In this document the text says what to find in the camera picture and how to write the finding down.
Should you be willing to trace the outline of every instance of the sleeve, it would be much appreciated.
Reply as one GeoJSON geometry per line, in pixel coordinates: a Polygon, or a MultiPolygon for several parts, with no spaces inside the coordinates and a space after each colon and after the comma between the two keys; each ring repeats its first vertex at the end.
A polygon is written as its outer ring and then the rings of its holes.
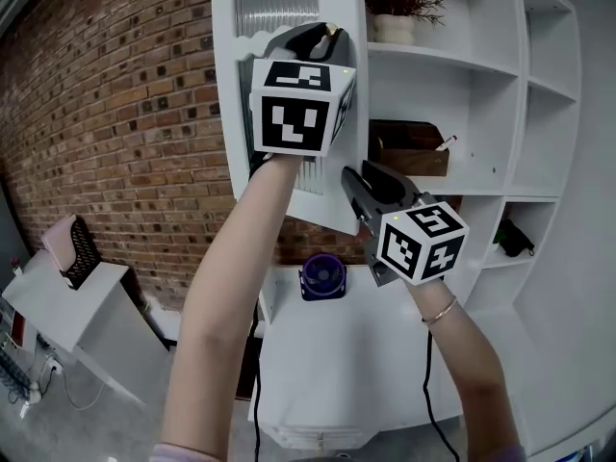
{"type": "Polygon", "coordinates": [[[526,462],[524,447],[507,447],[488,457],[488,462],[526,462]]]}
{"type": "Polygon", "coordinates": [[[152,450],[150,462],[220,462],[217,458],[174,445],[157,445],[152,450]]]}

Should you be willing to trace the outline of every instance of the bracelet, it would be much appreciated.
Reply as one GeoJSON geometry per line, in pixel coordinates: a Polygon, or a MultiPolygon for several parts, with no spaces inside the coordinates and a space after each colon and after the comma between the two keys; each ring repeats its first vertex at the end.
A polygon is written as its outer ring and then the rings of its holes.
{"type": "Polygon", "coordinates": [[[434,317],[431,320],[422,319],[422,322],[425,323],[428,327],[430,325],[433,325],[434,323],[439,321],[442,317],[444,317],[447,313],[449,313],[449,311],[451,311],[451,308],[453,308],[457,300],[458,298],[454,296],[453,299],[451,300],[451,303],[447,306],[447,308],[445,308],[445,310],[443,310],[441,313],[439,313],[436,317],[434,317]]]}

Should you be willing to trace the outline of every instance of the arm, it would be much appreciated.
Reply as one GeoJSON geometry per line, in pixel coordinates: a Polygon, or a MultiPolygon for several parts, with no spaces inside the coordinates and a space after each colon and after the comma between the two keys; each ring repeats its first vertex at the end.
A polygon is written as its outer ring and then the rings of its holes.
{"type": "MultiPolygon", "coordinates": [[[[436,317],[453,299],[441,280],[408,288],[425,320],[436,317]]],[[[501,362],[473,320],[456,304],[430,326],[430,332],[462,400],[469,460],[519,445],[501,362]]]]}
{"type": "Polygon", "coordinates": [[[192,280],[163,421],[163,443],[226,460],[248,329],[287,212],[300,157],[254,174],[192,280]]]}

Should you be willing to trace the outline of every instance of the brick wall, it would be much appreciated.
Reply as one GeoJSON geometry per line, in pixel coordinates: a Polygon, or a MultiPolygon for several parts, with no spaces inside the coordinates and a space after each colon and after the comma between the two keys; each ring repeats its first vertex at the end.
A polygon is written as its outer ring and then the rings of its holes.
{"type": "MultiPolygon", "coordinates": [[[[104,260],[180,309],[235,202],[210,0],[32,0],[0,64],[0,173],[30,245],[80,215],[104,260]]],[[[363,263],[358,240],[287,218],[278,261],[320,251],[363,263]]]]}

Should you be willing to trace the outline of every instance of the wrist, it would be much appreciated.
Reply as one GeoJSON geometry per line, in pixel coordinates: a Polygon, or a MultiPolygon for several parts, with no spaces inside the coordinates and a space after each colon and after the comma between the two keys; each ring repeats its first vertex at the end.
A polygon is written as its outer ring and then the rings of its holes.
{"type": "Polygon", "coordinates": [[[415,300],[434,299],[442,295],[450,294],[447,284],[445,284],[445,282],[443,282],[441,279],[434,279],[429,282],[420,284],[419,286],[413,286],[412,284],[407,282],[406,288],[415,300]]]}
{"type": "Polygon", "coordinates": [[[269,162],[278,164],[291,170],[299,171],[299,167],[301,166],[303,160],[303,156],[294,156],[291,154],[274,154],[269,160],[269,162]]]}

